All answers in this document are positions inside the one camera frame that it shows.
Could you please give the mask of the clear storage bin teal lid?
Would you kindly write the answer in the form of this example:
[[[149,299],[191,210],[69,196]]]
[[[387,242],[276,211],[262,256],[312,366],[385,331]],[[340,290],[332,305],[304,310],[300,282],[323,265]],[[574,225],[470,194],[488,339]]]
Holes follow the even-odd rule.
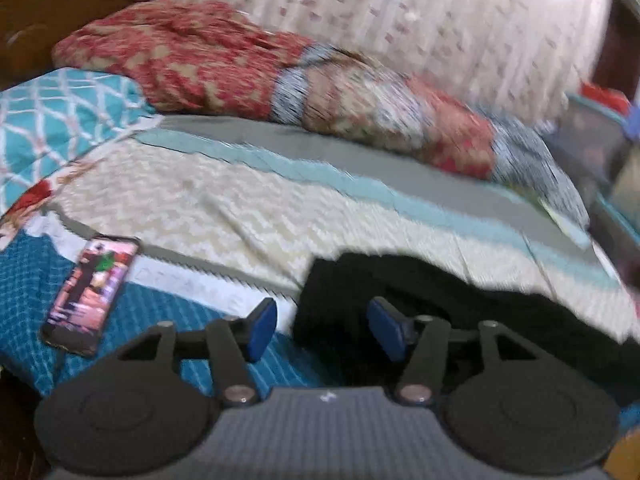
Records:
[[[615,110],[571,94],[555,129],[544,136],[544,143],[582,196],[590,219],[588,233],[623,281],[637,286],[639,233],[608,201],[631,149],[624,135],[625,122],[626,118]]]

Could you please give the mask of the smartphone with lit screen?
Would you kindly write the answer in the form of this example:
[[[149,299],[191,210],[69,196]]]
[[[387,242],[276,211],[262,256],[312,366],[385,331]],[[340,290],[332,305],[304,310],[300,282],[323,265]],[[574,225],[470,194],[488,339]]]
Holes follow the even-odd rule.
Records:
[[[85,244],[40,328],[47,346],[91,358],[140,254],[135,237],[98,235]]]

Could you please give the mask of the patchwork bedspread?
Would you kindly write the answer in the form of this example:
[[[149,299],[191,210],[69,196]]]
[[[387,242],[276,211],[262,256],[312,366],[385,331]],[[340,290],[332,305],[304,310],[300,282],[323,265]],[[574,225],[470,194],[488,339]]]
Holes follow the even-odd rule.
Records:
[[[41,393],[53,350],[40,325],[94,233],[137,237],[142,256],[103,350],[171,318],[200,327],[277,299],[287,333],[314,260],[399,254],[465,283],[516,290],[507,318],[553,330],[562,312],[608,334],[591,352],[620,403],[639,395],[634,300],[584,232],[504,188],[280,127],[216,125],[210,136],[155,128],[105,150],[37,211],[1,254],[1,361]]]

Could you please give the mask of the black pants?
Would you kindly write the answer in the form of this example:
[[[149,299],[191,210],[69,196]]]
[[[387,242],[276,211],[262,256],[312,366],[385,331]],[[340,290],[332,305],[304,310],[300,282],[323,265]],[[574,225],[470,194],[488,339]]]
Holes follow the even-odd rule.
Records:
[[[631,337],[617,342],[536,292],[482,289],[417,258],[356,252],[314,260],[292,326],[294,344],[343,386],[389,386],[401,374],[370,331],[374,297],[409,318],[431,315],[458,330],[497,321],[588,377],[619,406],[638,400],[639,345]]]

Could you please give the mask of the dark wooden headboard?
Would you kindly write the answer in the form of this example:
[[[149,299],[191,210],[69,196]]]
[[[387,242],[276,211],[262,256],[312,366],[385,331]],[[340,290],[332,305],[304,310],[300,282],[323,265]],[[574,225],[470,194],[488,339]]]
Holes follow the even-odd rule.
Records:
[[[50,72],[60,40],[143,1],[151,0],[1,0],[1,88]]]

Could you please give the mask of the red and blue patterned quilt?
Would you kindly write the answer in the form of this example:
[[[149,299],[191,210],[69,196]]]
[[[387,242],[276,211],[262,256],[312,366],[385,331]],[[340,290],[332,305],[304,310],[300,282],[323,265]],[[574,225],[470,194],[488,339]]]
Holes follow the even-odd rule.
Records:
[[[162,113],[304,128],[503,185],[589,223],[578,189],[535,129],[360,52],[268,32],[227,3],[136,3],[72,32],[51,58],[129,77]]]

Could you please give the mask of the floral curtain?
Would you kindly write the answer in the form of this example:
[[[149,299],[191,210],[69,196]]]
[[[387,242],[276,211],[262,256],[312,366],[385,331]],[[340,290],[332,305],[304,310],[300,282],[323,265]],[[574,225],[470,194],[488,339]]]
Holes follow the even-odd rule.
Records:
[[[207,0],[180,0],[201,2]],[[358,50],[463,101],[538,122],[597,63],[611,0],[220,0],[254,23]]]

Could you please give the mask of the teal lattice pillow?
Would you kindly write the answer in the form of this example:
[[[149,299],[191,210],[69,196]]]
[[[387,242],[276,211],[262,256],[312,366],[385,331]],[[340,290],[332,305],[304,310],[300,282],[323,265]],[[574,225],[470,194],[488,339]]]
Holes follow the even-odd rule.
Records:
[[[95,148],[162,116],[132,79],[59,68],[1,92],[1,211]]]

